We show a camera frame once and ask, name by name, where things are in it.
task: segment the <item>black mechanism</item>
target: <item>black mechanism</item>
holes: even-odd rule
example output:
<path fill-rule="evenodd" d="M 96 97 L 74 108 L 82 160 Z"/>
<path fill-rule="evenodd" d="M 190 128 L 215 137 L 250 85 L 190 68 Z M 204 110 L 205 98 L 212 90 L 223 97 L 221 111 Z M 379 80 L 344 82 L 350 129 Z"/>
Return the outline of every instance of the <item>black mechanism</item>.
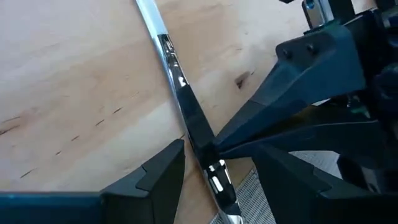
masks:
<path fill-rule="evenodd" d="M 376 3 L 355 14 L 350 0 L 304 1 L 310 30 L 276 47 L 274 68 L 216 137 L 161 36 L 171 77 L 183 80 L 175 97 L 194 153 L 229 223 L 242 219 L 223 159 L 239 157 L 253 159 L 278 224 L 398 222 L 398 10 Z M 337 152 L 343 179 L 292 151 Z M 0 223 L 173 223 L 183 173 L 175 140 L 100 192 L 3 193 Z"/>
<path fill-rule="evenodd" d="M 276 47 L 275 67 L 214 144 L 222 158 L 252 157 L 277 223 L 396 223 L 395 14 L 313 2 L 334 18 L 314 23 L 303 7 L 311 29 Z M 343 180 L 292 151 L 337 152 Z"/>
<path fill-rule="evenodd" d="M 182 188 L 183 140 L 100 192 L 2 193 L 0 223 L 174 223 Z"/>

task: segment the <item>metal screw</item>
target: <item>metal screw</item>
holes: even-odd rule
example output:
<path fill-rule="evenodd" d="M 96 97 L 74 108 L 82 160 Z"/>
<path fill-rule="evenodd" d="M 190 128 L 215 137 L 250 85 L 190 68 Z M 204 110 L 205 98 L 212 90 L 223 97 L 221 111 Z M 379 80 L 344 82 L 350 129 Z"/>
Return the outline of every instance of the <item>metal screw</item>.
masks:
<path fill-rule="evenodd" d="M 313 0 L 304 0 L 304 3 L 307 9 L 313 9 L 315 7 L 315 3 Z"/>
<path fill-rule="evenodd" d="M 316 48 L 314 47 L 313 44 L 307 44 L 307 50 L 308 52 L 310 52 L 312 55 L 316 55 L 318 53 L 318 51 L 316 50 Z"/>
<path fill-rule="evenodd" d="M 282 52 L 284 53 L 284 55 L 285 55 L 285 57 L 286 57 L 287 59 L 291 59 L 292 56 L 293 56 L 292 53 L 291 53 L 291 51 L 289 51 L 289 50 L 283 49 Z"/>

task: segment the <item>black machine part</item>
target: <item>black machine part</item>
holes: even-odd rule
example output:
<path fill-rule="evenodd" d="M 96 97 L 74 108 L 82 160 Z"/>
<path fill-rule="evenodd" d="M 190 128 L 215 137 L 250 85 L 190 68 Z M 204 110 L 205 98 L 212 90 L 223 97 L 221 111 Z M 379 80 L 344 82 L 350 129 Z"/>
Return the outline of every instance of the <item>black machine part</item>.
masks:
<path fill-rule="evenodd" d="M 154 0 L 136 0 L 174 96 L 177 111 L 208 188 L 225 223 L 242 224 L 234 186 L 224 160 L 213 145 L 214 134 L 187 80 Z"/>
<path fill-rule="evenodd" d="M 382 110 L 395 100 L 383 95 L 395 51 L 377 9 L 277 46 L 275 67 L 214 141 L 224 159 L 252 157 L 277 223 L 398 222 L 396 191 L 382 184 L 398 170 L 382 116 L 396 115 Z M 344 180 L 289 154 L 307 150 L 339 153 Z"/>
<path fill-rule="evenodd" d="M 3 192 L 0 223 L 174 223 L 185 156 L 177 139 L 100 192 Z"/>
<path fill-rule="evenodd" d="M 394 6 L 398 6 L 398 1 L 396 0 L 374 0 L 376 2 L 377 8 L 381 11 L 387 11 Z"/>

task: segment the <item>black plastic part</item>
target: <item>black plastic part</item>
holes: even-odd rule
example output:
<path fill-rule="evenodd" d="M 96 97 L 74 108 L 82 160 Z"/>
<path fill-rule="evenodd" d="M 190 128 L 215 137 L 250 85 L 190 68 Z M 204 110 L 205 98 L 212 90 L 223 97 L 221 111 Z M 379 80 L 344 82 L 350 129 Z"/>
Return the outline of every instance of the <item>black plastic part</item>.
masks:
<path fill-rule="evenodd" d="M 396 0 L 375 0 L 377 8 L 381 11 L 387 11 L 396 6 Z"/>
<path fill-rule="evenodd" d="M 307 5 L 306 5 L 305 1 L 303 1 L 303 2 L 301 3 L 301 8 L 303 9 L 304 16 L 305 16 L 305 19 L 307 20 L 308 27 L 309 27 L 310 29 L 314 28 L 314 25 L 313 25 L 312 22 L 311 22 L 311 17 L 310 17 L 310 15 L 308 14 L 308 11 L 307 11 L 308 9 L 307 9 Z"/>
<path fill-rule="evenodd" d="M 2 193 L 0 223 L 103 223 L 99 193 Z"/>
<path fill-rule="evenodd" d="M 212 178 L 217 178 L 218 182 L 221 184 L 223 190 L 217 191 L 217 206 L 219 206 L 220 210 L 229 215 L 239 215 L 241 216 L 241 210 L 239 208 L 238 203 L 234 203 L 237 198 L 235 194 L 234 186 L 231 184 L 229 176 L 226 175 L 226 164 L 216 163 L 211 165 L 213 171 L 210 168 L 207 168 L 205 171 L 206 178 L 208 180 L 212 180 Z"/>
<path fill-rule="evenodd" d="M 337 166 L 343 180 L 362 189 L 368 189 L 362 169 L 357 163 L 340 156 L 337 160 Z"/>
<path fill-rule="evenodd" d="M 353 36 L 364 76 L 370 85 L 372 78 L 390 64 L 392 57 L 381 13 L 377 9 L 364 11 L 344 26 Z"/>
<path fill-rule="evenodd" d="M 220 152 L 312 103 L 366 86 L 354 39 L 343 26 L 284 42 L 276 52 L 279 60 L 268 77 L 217 135 Z"/>
<path fill-rule="evenodd" d="M 0 223 L 172 224 L 185 170 L 183 147 L 183 140 L 175 140 L 101 192 L 4 192 Z"/>
<path fill-rule="evenodd" d="M 370 86 L 375 98 L 375 107 L 383 119 L 398 118 L 398 63 L 388 65 L 373 78 Z"/>
<path fill-rule="evenodd" d="M 363 190 L 272 146 L 253 161 L 278 224 L 398 221 L 396 195 Z"/>
<path fill-rule="evenodd" d="M 288 4 L 288 3 L 291 3 L 292 1 L 294 1 L 294 0 L 280 0 L 281 2 L 284 2 L 284 3 L 286 3 L 286 4 Z"/>
<path fill-rule="evenodd" d="M 269 128 L 259 138 L 220 152 L 220 156 L 223 159 L 251 157 L 261 145 L 287 152 L 335 151 L 369 169 L 397 164 L 396 159 L 382 150 L 384 138 L 379 122 L 353 114 L 347 108 L 309 106 Z"/>
<path fill-rule="evenodd" d="M 183 140 L 177 139 L 142 165 L 145 176 L 140 179 L 126 176 L 105 188 L 106 222 L 173 223 L 182 188 L 184 161 Z"/>

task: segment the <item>shiny metal rod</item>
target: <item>shiny metal rod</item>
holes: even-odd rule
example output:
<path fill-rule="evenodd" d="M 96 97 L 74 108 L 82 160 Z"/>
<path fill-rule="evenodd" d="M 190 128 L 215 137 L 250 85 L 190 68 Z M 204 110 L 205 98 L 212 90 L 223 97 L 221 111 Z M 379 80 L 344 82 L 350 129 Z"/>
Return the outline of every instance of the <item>shiny metal rod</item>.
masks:
<path fill-rule="evenodd" d="M 154 0 L 136 1 L 162 62 L 195 157 L 220 210 L 221 217 L 224 223 L 241 224 L 243 223 L 241 210 L 228 168 L 225 161 L 219 158 L 213 145 L 213 131 L 181 69 L 156 3 Z"/>
<path fill-rule="evenodd" d="M 302 8 L 311 29 L 333 20 L 344 24 L 355 16 L 351 0 L 304 0 Z"/>

